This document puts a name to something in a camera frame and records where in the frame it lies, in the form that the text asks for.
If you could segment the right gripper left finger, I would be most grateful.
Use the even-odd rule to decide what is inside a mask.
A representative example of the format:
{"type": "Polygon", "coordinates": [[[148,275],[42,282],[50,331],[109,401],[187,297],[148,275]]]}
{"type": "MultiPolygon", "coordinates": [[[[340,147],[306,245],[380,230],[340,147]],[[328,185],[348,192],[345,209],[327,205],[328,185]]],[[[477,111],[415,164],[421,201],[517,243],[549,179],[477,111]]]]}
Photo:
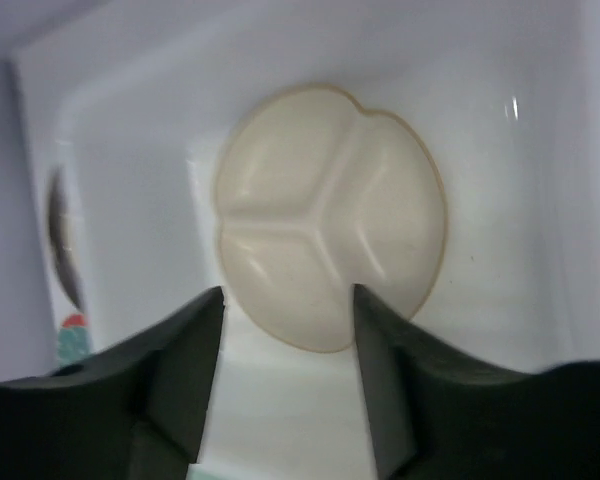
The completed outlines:
{"type": "Polygon", "coordinates": [[[224,295],[48,375],[0,382],[0,479],[184,479],[200,451],[224,295]]]}

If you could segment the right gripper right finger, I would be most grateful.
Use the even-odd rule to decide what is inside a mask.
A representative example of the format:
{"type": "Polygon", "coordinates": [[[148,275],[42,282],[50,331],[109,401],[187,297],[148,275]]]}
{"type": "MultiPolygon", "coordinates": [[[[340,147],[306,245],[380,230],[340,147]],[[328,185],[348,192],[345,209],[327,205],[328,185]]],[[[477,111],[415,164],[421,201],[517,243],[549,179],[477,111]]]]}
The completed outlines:
{"type": "Polygon", "coordinates": [[[600,479],[600,361],[525,374],[468,355],[352,289],[381,479],[600,479]]]}

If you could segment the red plate with teal flower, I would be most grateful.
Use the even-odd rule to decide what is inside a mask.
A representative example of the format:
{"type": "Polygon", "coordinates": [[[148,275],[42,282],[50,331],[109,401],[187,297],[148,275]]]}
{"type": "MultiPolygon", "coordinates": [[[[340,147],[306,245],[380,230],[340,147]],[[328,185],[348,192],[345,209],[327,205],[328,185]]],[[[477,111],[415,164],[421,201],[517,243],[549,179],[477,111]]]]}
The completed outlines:
{"type": "Polygon", "coordinates": [[[83,314],[68,315],[56,338],[56,359],[61,367],[79,362],[92,352],[88,324],[83,314]]]}

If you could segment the brown rimmed cream plate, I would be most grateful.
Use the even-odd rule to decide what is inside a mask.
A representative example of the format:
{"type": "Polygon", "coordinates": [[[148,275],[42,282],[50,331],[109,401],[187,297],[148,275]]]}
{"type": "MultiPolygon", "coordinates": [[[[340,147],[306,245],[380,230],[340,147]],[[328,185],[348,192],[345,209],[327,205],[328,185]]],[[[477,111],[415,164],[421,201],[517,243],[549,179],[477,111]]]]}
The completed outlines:
{"type": "Polygon", "coordinates": [[[80,275],[70,239],[69,210],[60,166],[50,172],[46,224],[53,270],[71,304],[82,310],[80,275]]]}

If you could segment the cream three-section divided plate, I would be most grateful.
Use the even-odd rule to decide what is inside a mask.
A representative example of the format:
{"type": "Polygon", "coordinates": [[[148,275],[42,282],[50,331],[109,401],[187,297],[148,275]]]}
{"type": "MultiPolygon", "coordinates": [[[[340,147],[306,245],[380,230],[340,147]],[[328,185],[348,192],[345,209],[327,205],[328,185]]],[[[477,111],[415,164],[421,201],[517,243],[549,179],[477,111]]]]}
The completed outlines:
{"type": "Polygon", "coordinates": [[[448,202],[426,145],[397,114],[325,83],[257,105],[214,178],[216,251],[246,316],[317,353],[353,342],[350,290],[405,317],[428,300],[448,239],[448,202]]]}

